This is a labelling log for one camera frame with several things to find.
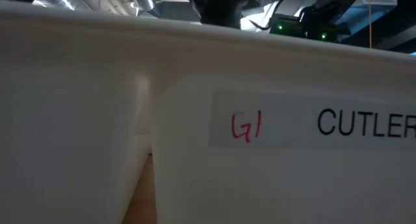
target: wooden surface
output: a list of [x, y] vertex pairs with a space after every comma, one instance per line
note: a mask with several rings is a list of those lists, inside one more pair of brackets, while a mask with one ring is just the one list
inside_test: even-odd
[[123, 224], [156, 224], [155, 184], [151, 156], [144, 164]]

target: white label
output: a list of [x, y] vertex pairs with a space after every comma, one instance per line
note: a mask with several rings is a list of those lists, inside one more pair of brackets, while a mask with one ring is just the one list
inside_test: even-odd
[[215, 91], [215, 147], [416, 149], [416, 107], [265, 92]]

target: ceiling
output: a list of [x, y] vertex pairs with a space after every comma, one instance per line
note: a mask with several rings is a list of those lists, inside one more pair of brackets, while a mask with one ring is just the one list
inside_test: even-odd
[[[256, 11], [243, 12], [242, 29], [256, 31], [248, 19], [258, 24], [267, 23], [268, 10], [279, 0], [257, 0], [260, 7]], [[277, 13], [296, 15], [305, 6], [316, 0], [285, 0]], [[372, 39], [375, 48], [410, 53], [416, 51], [416, 5], [413, 0], [357, 0], [342, 16], [353, 35], [342, 43], [362, 47], [369, 46], [369, 23], [372, 21]], [[61, 0], [51, 5], [35, 0], [34, 4], [68, 8]], [[143, 18], [161, 18], [183, 21], [199, 21], [200, 18], [188, 0], [156, 0], [153, 10], [140, 10], [133, 0], [68, 0], [74, 10], [93, 10], [107, 14], [117, 14]]]

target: white surface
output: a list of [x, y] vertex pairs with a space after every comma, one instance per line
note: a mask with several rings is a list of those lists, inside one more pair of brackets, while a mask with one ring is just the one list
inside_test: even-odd
[[159, 224], [416, 221], [414, 152], [208, 144], [214, 90], [415, 105], [413, 56], [4, 2], [0, 42], [1, 223], [120, 223], [150, 130]]

